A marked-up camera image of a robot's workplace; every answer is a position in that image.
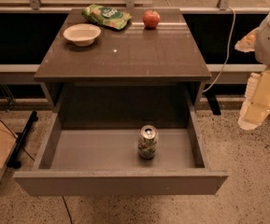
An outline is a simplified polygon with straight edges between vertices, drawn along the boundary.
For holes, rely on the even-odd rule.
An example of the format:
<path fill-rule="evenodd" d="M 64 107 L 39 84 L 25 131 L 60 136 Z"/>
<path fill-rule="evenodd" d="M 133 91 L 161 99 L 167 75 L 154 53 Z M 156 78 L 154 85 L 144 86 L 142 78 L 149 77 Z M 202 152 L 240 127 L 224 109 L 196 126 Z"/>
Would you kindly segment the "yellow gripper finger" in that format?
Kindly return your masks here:
<path fill-rule="evenodd" d="M 255 42 L 258 29 L 255 28 L 247 33 L 242 39 L 236 42 L 234 48 L 241 52 L 253 52 L 255 50 Z"/>
<path fill-rule="evenodd" d="M 248 79 L 245 101 L 240 109 L 238 125 L 243 130 L 254 130 L 270 114 L 270 69 L 252 73 Z"/>

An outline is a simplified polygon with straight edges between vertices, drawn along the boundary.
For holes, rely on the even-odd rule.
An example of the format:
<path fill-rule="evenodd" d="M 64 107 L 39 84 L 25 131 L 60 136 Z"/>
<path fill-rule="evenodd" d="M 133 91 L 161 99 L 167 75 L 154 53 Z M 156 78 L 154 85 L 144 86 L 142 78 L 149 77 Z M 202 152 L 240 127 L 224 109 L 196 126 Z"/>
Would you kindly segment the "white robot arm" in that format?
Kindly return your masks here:
<path fill-rule="evenodd" d="M 258 28 L 253 29 L 234 48 L 242 52 L 255 52 L 255 59 L 266 66 L 260 74 L 251 73 L 245 101 L 240 109 L 238 125 L 244 130 L 254 130 L 270 114 L 270 13 Z"/>

